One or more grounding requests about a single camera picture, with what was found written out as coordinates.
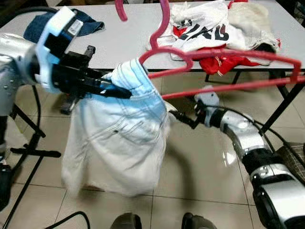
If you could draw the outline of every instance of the plastic clothes hanger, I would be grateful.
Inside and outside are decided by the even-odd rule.
[[[143,64],[149,57],[154,54],[168,52],[174,53],[182,58],[186,65],[181,68],[165,70],[158,73],[149,74],[149,78],[158,78],[161,76],[167,76],[175,73],[182,73],[188,70],[191,70],[193,66],[193,59],[201,59],[207,57],[215,57],[222,55],[237,55],[237,56],[245,56],[245,57],[256,57],[271,61],[279,61],[292,64],[294,66],[292,75],[290,77],[281,78],[281,79],[272,79],[272,80],[262,80],[248,83],[239,83],[239,84],[230,84],[230,85],[221,85],[213,88],[205,88],[205,89],[196,89],[187,92],[179,92],[172,94],[165,94],[162,96],[163,99],[171,99],[171,98],[179,98],[185,96],[192,96],[198,93],[204,92],[221,92],[221,91],[231,91],[231,90],[241,90],[241,89],[250,89],[250,88],[260,88],[260,87],[268,87],[274,85],[284,85],[289,83],[303,83],[305,82],[305,77],[299,75],[301,71],[301,62],[295,59],[290,59],[287,57],[279,56],[269,52],[262,51],[236,51],[236,50],[202,50],[202,51],[194,51],[194,52],[183,52],[179,49],[169,47],[169,46],[161,46],[159,47],[157,43],[157,39],[164,33],[166,30],[169,21],[170,21],[170,7],[168,0],[160,0],[161,8],[162,8],[162,23],[158,30],[151,35],[150,44],[152,49],[144,53],[140,58],[139,62]],[[115,0],[115,7],[118,12],[118,15],[122,21],[126,21],[127,16],[123,7],[123,0]]]

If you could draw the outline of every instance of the plaid fabric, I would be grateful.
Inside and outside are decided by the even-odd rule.
[[[289,143],[289,145],[301,157],[302,161],[305,162],[305,144]],[[281,147],[277,153],[283,158],[284,163],[290,172],[305,182],[305,168],[300,164],[295,156],[285,146]]]

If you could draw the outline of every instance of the light blue fabric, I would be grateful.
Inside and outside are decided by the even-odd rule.
[[[152,190],[169,131],[164,101],[138,59],[119,64],[104,78],[132,96],[80,101],[72,113],[62,178],[75,195],[83,183],[128,196]]]

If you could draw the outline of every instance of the pile of clothes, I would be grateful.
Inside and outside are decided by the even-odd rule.
[[[271,32],[268,10],[248,0],[226,5],[215,0],[199,6],[173,5],[170,23],[157,40],[159,46],[172,46],[185,52],[210,49],[257,50],[276,53],[280,41]],[[181,60],[171,54],[173,60]],[[269,65],[270,61],[241,56],[200,59],[207,74],[224,75],[237,65]]]

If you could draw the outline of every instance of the pink hanger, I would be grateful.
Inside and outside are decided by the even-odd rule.
[[[158,73],[149,74],[149,78],[158,78],[161,76],[167,76],[175,73],[186,72],[190,70],[193,66],[193,59],[201,59],[207,57],[215,57],[222,55],[238,55],[238,56],[246,56],[246,57],[256,57],[261,59],[267,59],[271,61],[280,61],[292,64],[294,66],[293,73],[290,77],[282,78],[282,79],[273,79],[273,80],[263,80],[256,82],[248,82],[248,83],[239,83],[239,84],[231,84],[231,85],[222,85],[209,89],[196,89],[188,92],[179,92],[172,94],[165,94],[162,96],[163,99],[171,99],[171,98],[179,98],[185,96],[192,96],[198,93],[204,92],[221,92],[221,91],[231,91],[231,90],[241,90],[241,89],[250,89],[250,88],[260,88],[260,87],[268,87],[274,85],[283,85],[289,83],[304,83],[305,77],[299,75],[301,71],[301,62],[295,59],[290,59],[287,57],[279,56],[276,54],[272,54],[269,52],[259,52],[259,51],[236,51],[236,50],[202,50],[202,51],[194,51],[194,52],[183,52],[179,49],[172,48],[169,46],[159,47],[157,43],[157,39],[164,33],[166,30],[169,21],[170,21],[170,7],[168,0],[160,0],[161,8],[162,8],[162,23],[158,30],[151,35],[150,44],[152,49],[144,53],[140,58],[139,62],[143,64],[149,57],[154,54],[168,52],[173,53],[181,57],[186,65],[181,68],[165,70]],[[116,10],[118,15],[122,21],[127,20],[126,13],[123,7],[123,0],[115,0]]]

